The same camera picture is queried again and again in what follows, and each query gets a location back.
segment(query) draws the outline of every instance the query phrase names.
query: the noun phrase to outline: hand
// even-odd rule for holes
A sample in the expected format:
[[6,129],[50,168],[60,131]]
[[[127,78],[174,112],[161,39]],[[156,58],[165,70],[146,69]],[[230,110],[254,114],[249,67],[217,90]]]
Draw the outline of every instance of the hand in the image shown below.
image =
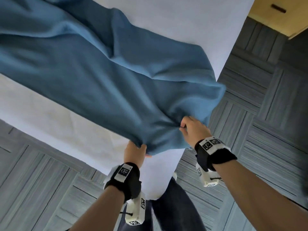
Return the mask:
[[138,148],[132,141],[129,141],[124,151],[124,163],[131,162],[137,165],[138,168],[141,168],[146,150],[147,145],[142,144],[141,147]]
[[192,147],[207,137],[212,137],[210,129],[192,116],[185,116],[181,121],[180,131],[185,141]]

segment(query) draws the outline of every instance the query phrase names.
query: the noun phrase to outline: blue towel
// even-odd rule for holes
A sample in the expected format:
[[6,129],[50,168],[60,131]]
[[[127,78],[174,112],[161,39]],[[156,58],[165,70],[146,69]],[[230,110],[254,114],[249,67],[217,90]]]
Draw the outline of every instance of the blue towel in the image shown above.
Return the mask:
[[225,86],[200,46],[133,26],[92,0],[0,0],[0,72],[148,154],[185,148]]

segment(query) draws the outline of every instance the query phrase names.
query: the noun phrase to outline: wooden cabinet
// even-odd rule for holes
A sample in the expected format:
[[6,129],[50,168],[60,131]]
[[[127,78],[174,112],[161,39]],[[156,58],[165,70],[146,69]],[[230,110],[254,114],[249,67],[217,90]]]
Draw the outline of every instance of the wooden cabinet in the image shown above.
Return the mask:
[[248,16],[290,39],[308,28],[308,0],[255,0]]

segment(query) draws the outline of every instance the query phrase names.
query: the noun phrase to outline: leg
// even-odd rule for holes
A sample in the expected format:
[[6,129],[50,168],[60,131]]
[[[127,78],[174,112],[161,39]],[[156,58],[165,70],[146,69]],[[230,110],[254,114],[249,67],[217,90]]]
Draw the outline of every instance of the leg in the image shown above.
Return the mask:
[[147,200],[145,203],[145,218],[141,225],[131,226],[127,224],[125,222],[125,214],[122,214],[118,231],[153,231],[151,202]]
[[193,202],[174,178],[152,206],[162,231],[206,231]]

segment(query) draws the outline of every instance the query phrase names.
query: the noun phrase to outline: forearm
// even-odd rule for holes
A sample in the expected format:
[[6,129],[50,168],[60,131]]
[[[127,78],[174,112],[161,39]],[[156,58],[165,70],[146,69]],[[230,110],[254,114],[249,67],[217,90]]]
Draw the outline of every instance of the forearm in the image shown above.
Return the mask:
[[124,193],[108,186],[70,231],[113,231],[123,204]]
[[213,166],[256,230],[307,230],[308,214],[305,211],[236,160]]

